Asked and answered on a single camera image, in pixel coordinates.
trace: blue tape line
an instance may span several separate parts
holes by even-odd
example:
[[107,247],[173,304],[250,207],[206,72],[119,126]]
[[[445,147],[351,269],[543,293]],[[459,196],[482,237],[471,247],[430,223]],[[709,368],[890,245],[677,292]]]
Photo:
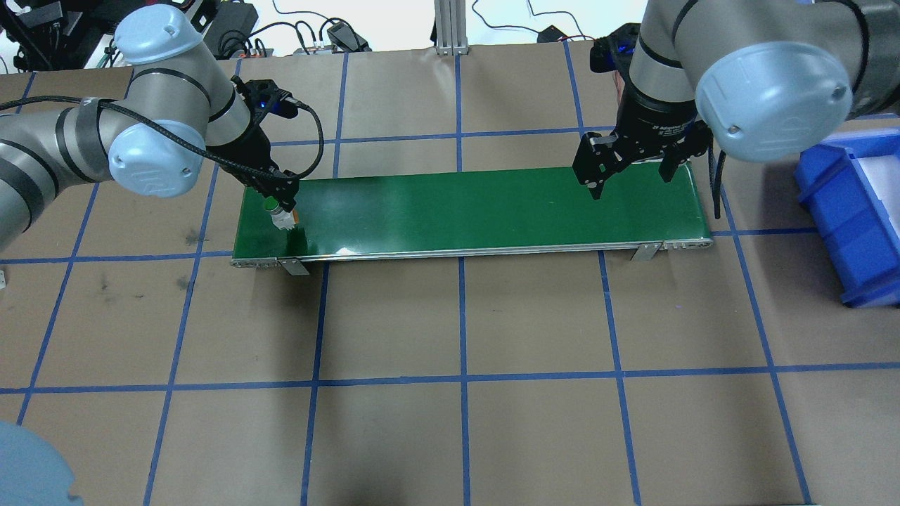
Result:
[[900,362],[864,362],[859,364],[812,364],[808,366],[775,366],[780,373],[820,373],[826,371],[877,371],[900,369]]
[[[433,139],[455,139],[462,137],[468,139],[470,137],[512,137],[517,135],[545,135],[553,133],[579,133],[588,130],[609,130],[612,131],[616,127],[604,125],[595,127],[568,127],[568,128],[539,128],[531,130],[501,130],[501,131],[462,131],[460,133],[426,133],[421,135],[394,135],[383,137],[357,137],[349,139],[325,139],[326,144],[355,144],[363,142],[393,142],[397,140],[433,140]],[[282,140],[273,142],[273,148],[281,148],[286,146],[311,146],[316,145],[317,140]]]
[[720,376],[720,375],[760,375],[767,374],[769,368],[756,367],[708,367],[700,369],[644,369],[636,371],[622,371],[626,378],[658,378],[672,376]]
[[98,184],[94,184],[94,189],[91,190],[91,196],[87,200],[85,215],[81,219],[81,226],[78,227],[78,235],[75,238],[75,246],[72,247],[72,256],[70,257],[68,265],[66,266],[66,274],[62,278],[62,284],[59,286],[59,294],[57,295],[56,302],[53,304],[53,311],[50,313],[50,320],[47,323],[47,330],[44,332],[44,339],[40,342],[38,359],[35,361],[34,368],[31,371],[31,380],[29,380],[28,383],[29,391],[25,394],[25,398],[22,399],[22,408],[19,410],[19,416],[15,421],[17,425],[22,425],[22,423],[24,422],[25,412],[28,411],[28,404],[32,401],[32,392],[35,385],[38,383],[38,375],[41,373],[41,366],[44,363],[44,357],[47,356],[47,346],[50,345],[50,337],[53,335],[54,327],[56,327],[56,320],[59,316],[59,306],[62,304],[62,299],[66,295],[68,280],[72,276],[72,267],[75,265],[75,262],[72,261],[72,258],[75,258],[78,254],[78,249],[81,248],[81,241],[85,238],[87,222],[88,220],[90,220],[91,211],[94,209],[94,202],[97,199],[98,188]]
[[609,290],[607,260],[603,251],[597,252],[600,263],[600,280],[603,283],[603,299],[607,307],[607,324],[609,326],[609,343],[613,351],[613,365],[616,369],[616,388],[619,396],[619,410],[622,412],[622,431],[625,436],[625,454],[628,458],[628,473],[631,476],[631,493],[634,504],[641,506],[641,487],[637,479],[637,462],[635,445],[631,433],[631,417],[628,415],[628,398],[625,392],[625,376],[622,371],[622,358],[619,355],[618,335],[616,334],[616,317],[613,313],[612,293]]
[[456,172],[463,172],[463,75],[460,55],[454,56],[456,93]]
[[755,230],[714,230],[713,237],[760,236],[760,235],[791,235],[791,234],[816,234],[819,230],[815,227],[800,227],[795,229],[755,229]]
[[775,391],[775,399],[778,403],[778,411],[781,414],[781,423],[784,425],[785,436],[787,438],[787,446],[790,449],[791,458],[794,461],[794,469],[796,471],[797,482],[800,485],[800,492],[803,494],[805,504],[812,504],[812,497],[809,493],[809,485],[806,482],[806,474],[803,471],[803,463],[800,462],[800,452],[797,449],[797,442],[794,439],[794,430],[791,427],[790,417],[788,416],[788,407],[785,404],[784,394],[781,392],[781,382],[779,381],[778,370],[775,368],[775,360],[772,357],[772,350],[769,345],[769,337],[766,334],[765,325],[762,322],[762,313],[760,305],[753,289],[753,281],[750,277],[750,269],[747,267],[747,259],[743,254],[741,246],[741,238],[737,233],[737,227],[734,226],[734,216],[732,214],[731,205],[728,202],[728,195],[725,191],[725,185],[722,186],[722,204],[725,207],[725,216],[728,218],[728,226],[732,231],[734,240],[734,248],[737,250],[738,261],[741,263],[741,272],[743,281],[747,285],[747,294],[750,297],[750,305],[753,309],[753,318],[756,320],[756,328],[760,333],[760,343],[762,352],[766,357],[766,364],[769,369],[769,376],[772,379],[772,388]]
[[109,392],[165,392],[164,384],[102,384],[86,386],[36,386],[34,393],[109,393]]
[[[900,369],[900,362],[864,362],[858,364],[804,364],[797,366],[775,366],[779,373],[817,373],[840,371],[881,371]],[[571,371],[559,373],[504,373],[491,375],[467,375],[467,383],[489,383],[510,381],[552,381],[573,379],[615,379],[637,377],[683,377],[718,375],[759,375],[769,372],[767,366],[751,367],[710,367],[698,369],[644,369],[634,371]],[[463,381],[461,375],[438,376],[394,376],[381,378],[356,378],[340,380],[319,380],[319,386],[346,387],[372,384],[450,384]],[[308,388],[312,381],[271,381],[245,383],[194,383],[173,384],[173,391],[202,392],[208,390],[254,390],[266,388]],[[103,392],[162,392],[165,384],[106,384],[85,386],[35,386],[0,388],[0,395],[32,393],[103,393]]]
[[[334,139],[325,139],[326,144],[334,144]],[[318,140],[281,140],[278,142],[272,142],[271,146],[273,148],[279,148],[282,146],[318,146]]]
[[356,137],[353,139],[342,139],[344,144],[360,144],[363,142],[396,142],[399,140],[432,140],[432,139],[455,139],[455,133],[424,133],[421,135],[396,135],[385,137]]
[[178,324],[178,336],[175,340],[175,350],[172,353],[172,365],[169,367],[168,383],[166,384],[166,399],[163,401],[163,410],[159,416],[159,427],[157,428],[157,440],[153,446],[153,457],[150,459],[150,470],[147,476],[147,487],[144,489],[144,506],[150,505],[150,497],[153,495],[153,485],[157,479],[157,466],[159,465],[159,454],[163,447],[163,438],[166,436],[166,424],[168,422],[169,408],[172,404],[172,392],[174,391],[175,379],[178,372],[178,362],[181,359],[181,348],[185,342],[185,330],[187,329],[187,321],[191,312],[191,302],[194,299],[194,288],[197,282],[197,274],[200,272],[200,260],[203,257],[203,243],[206,238],[206,226],[210,219],[210,210],[212,209],[212,196],[216,190],[216,180],[219,175],[219,166],[216,165],[212,170],[212,178],[210,187],[206,192],[206,205],[203,207],[203,217],[200,223],[200,240],[197,241],[196,251],[193,253],[193,268],[191,269],[191,279],[187,284],[187,291],[184,295],[184,307],[181,311],[181,322]]
[[578,130],[584,135],[584,118],[581,116],[581,98],[578,95],[578,82],[575,80],[575,66],[572,64],[572,52],[569,50],[569,41],[562,42],[565,50],[565,63],[569,68],[569,81],[571,82],[571,94],[575,98],[575,114],[578,116]]
[[85,262],[158,262],[161,260],[184,260],[194,258],[194,253],[173,253],[168,255],[124,255],[120,257],[78,257],[73,261],[77,264]]
[[[202,254],[203,258],[209,257],[230,257],[233,251],[207,251]],[[194,253],[172,253],[163,255],[121,255],[111,257],[75,257],[75,258],[10,258],[8,260],[0,260],[0,265],[29,265],[29,264],[65,264],[72,261],[76,264],[84,264],[88,262],[157,262],[160,260],[183,260],[193,258]]]
[[322,340],[325,336],[325,306],[329,298],[329,273],[331,264],[322,267],[322,290],[319,294],[319,322],[316,325],[316,351],[312,359],[312,381],[310,382],[310,411],[306,418],[306,450],[303,455],[303,475],[300,486],[300,505],[309,503],[310,471],[312,469],[312,436],[316,428],[316,404],[319,400],[319,380],[322,368]]
[[309,388],[312,381],[260,381],[244,383],[191,383],[173,384],[172,390],[176,392],[198,392],[216,390],[263,390],[281,388]]
[[867,120],[895,120],[900,118],[893,113],[876,113],[876,114],[866,114],[865,116],[860,116],[858,118],[853,118],[851,121],[867,121]]
[[29,264],[66,264],[71,258],[9,258],[0,260],[0,266],[20,266]]
[[472,506],[472,480],[469,460],[469,352],[465,316],[465,258],[459,257],[459,374],[460,421],[463,437],[463,505]]
[[125,87],[125,95],[121,98],[125,100],[128,98],[128,94],[131,93],[131,83],[134,82],[134,67],[131,68],[131,77],[128,78],[128,86]]
[[335,131],[335,160],[331,169],[331,177],[338,177],[340,163],[341,132],[344,129],[344,101],[347,96],[347,65],[350,62],[350,53],[344,53],[344,65],[340,71],[340,96],[337,100],[337,129]]
[[462,377],[459,375],[440,376],[394,376],[384,378],[351,378],[339,380],[319,380],[319,386],[364,386],[372,384],[429,384],[429,383],[459,383]]
[[761,230],[736,230],[737,235],[787,235],[787,234],[817,234],[819,230],[816,227],[804,227],[796,229],[761,229]]
[[[34,84],[34,77],[37,76],[37,75],[38,75],[37,72],[32,72],[32,73],[31,73],[31,77],[28,78],[28,84],[25,85],[25,91],[22,92],[22,98],[28,98],[28,94],[32,91],[32,85]],[[15,113],[16,113],[16,114],[21,113],[21,112],[22,112],[22,106],[21,106],[21,105],[15,108]]]
[[203,257],[203,258],[230,257],[233,254],[234,254],[234,251],[232,251],[230,249],[224,249],[221,251],[203,252],[201,257]]

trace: cable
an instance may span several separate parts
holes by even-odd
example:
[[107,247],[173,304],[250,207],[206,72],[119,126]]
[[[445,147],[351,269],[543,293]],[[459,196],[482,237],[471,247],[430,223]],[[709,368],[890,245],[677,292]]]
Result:
[[[4,102],[4,103],[0,104],[0,111],[4,111],[6,109],[11,109],[13,107],[19,107],[19,106],[27,105],[27,104],[36,104],[38,102],[62,102],[62,103],[68,103],[68,104],[81,104],[81,99],[74,97],[74,96],[63,96],[63,95],[34,96],[34,97],[30,97],[30,98],[22,98],[22,99],[13,100],[10,102]],[[118,105],[118,104],[112,103],[112,102],[100,102],[99,105],[100,105],[101,109],[108,109],[110,111],[114,111],[114,112],[122,114],[124,116],[128,116],[129,118],[131,118],[132,120],[134,120],[136,122],[140,122],[140,123],[147,125],[151,130],[155,131],[156,133],[159,133],[166,139],[173,141],[175,144],[181,146],[182,148],[187,149],[188,151],[191,151],[194,154],[197,154],[197,155],[200,155],[201,157],[212,160],[220,165],[225,165],[230,168],[233,168],[233,169],[237,170],[238,172],[243,172],[244,174],[246,174],[248,176],[259,177],[262,179],[269,179],[269,180],[273,180],[273,181],[280,181],[280,180],[293,181],[293,180],[303,179],[304,177],[311,174],[313,170],[316,169],[316,166],[321,161],[322,151],[324,150],[324,147],[325,147],[325,136],[322,132],[322,123],[319,120],[319,116],[307,104],[304,104],[303,102],[300,102],[299,100],[296,102],[297,102],[298,107],[300,107],[301,109],[303,109],[304,111],[306,111],[312,115],[312,118],[316,122],[316,128],[319,131],[319,155],[316,157],[315,161],[313,162],[312,165],[310,165],[309,168],[307,168],[302,173],[300,173],[299,175],[296,175],[296,176],[287,176],[280,172],[276,172],[276,173],[265,172],[264,170],[259,170],[258,168],[252,168],[252,167],[249,167],[246,165],[236,163],[232,160],[229,160],[229,159],[221,157],[215,153],[207,151],[206,149],[197,148],[196,146],[194,146],[187,140],[184,140],[181,137],[172,133],[171,131],[167,130],[166,127],[160,125],[157,122],[154,122],[153,120],[149,119],[148,117],[146,117],[140,113],[136,113],[136,112],[132,111],[131,109],[129,109],[127,107],[122,107],[121,105]]]
[[315,41],[316,40],[315,32],[312,31],[312,27],[308,23],[303,22],[303,21],[297,22],[296,24],[290,24],[286,21],[276,21],[274,23],[269,23],[266,26],[260,28],[259,30],[256,30],[255,32],[251,32],[247,37],[248,38],[253,37],[253,36],[258,35],[258,34],[264,32],[270,28],[273,28],[275,26],[281,26],[281,25],[290,26],[291,28],[293,28],[294,34],[297,35],[297,40],[300,41],[300,47],[303,48],[303,51],[306,52],[306,54],[310,54],[310,51],[306,49],[306,42],[303,40],[303,34],[300,33],[300,29],[297,28],[297,24],[299,24],[299,23],[303,23],[310,28],[310,33],[312,33],[312,40]]
[[291,97],[289,100],[293,100],[294,105],[296,105],[299,109],[306,111],[310,114],[310,116],[312,116],[312,120],[316,122],[316,131],[319,134],[319,153],[316,154],[316,159],[312,160],[312,164],[309,168],[297,175],[297,179],[303,179],[304,177],[312,174],[312,171],[319,166],[319,162],[322,160],[322,153],[325,151],[325,134],[322,132],[322,121],[319,119],[319,115],[312,110],[312,107],[309,107],[307,104],[304,104],[303,102],[293,97]]
[[275,8],[275,11],[276,11],[277,13],[281,14],[281,15],[288,15],[288,14],[316,14],[318,17],[323,18],[323,19],[328,19],[328,18],[329,18],[329,17],[326,16],[325,14],[319,14],[319,13],[316,13],[316,12],[313,12],[313,11],[281,11],[281,10],[278,9],[278,4],[275,2],[275,0],[272,0],[272,7],[274,7],[274,8]]
[[525,0],[525,2],[526,4],[528,4],[528,10],[531,12],[531,15],[533,15],[534,17],[543,16],[544,14],[568,14],[569,17],[571,17],[571,20],[575,22],[575,28],[578,29],[578,34],[581,37],[587,37],[587,35],[584,34],[584,30],[581,29],[580,25],[578,25],[578,20],[575,19],[575,14],[572,14],[569,11],[547,11],[545,13],[535,13],[535,8],[531,6],[531,0]]
[[230,48],[231,41],[240,42],[245,53],[249,53],[250,49],[253,47],[253,43],[250,42],[249,36],[245,35],[242,31],[228,30],[219,37],[219,45],[216,46],[219,52],[217,58],[227,58],[234,54],[234,51],[237,49],[231,50],[229,54],[225,54],[225,51]]
[[300,29],[301,24],[305,24],[306,27],[310,29],[310,36],[312,37],[312,41],[315,42],[316,41],[316,31],[312,29],[312,25],[310,25],[309,23],[306,23],[305,21],[298,21],[297,23],[293,24],[293,28],[298,31]]
[[253,47],[256,48],[256,54],[260,58],[268,58],[269,51],[266,49],[266,45],[263,43],[263,40],[260,38],[256,38],[253,40]]
[[481,18],[481,21],[482,21],[482,22],[484,23],[484,25],[487,26],[488,28],[492,28],[492,29],[494,29],[494,30],[499,30],[499,29],[501,29],[501,28],[521,28],[521,29],[523,29],[523,30],[528,30],[529,32],[534,32],[534,33],[540,34],[539,31],[535,30],[534,28],[528,28],[527,26],[520,26],[520,25],[517,25],[517,24],[498,24],[498,25],[493,25],[493,24],[488,23],[487,20],[484,19],[484,16],[482,16],[482,13],[479,13],[478,11],[475,10],[475,6],[478,4],[479,1],[480,1],[480,0],[475,0],[475,2],[472,4],[472,12],[474,12],[475,15],[477,15],[479,18]]

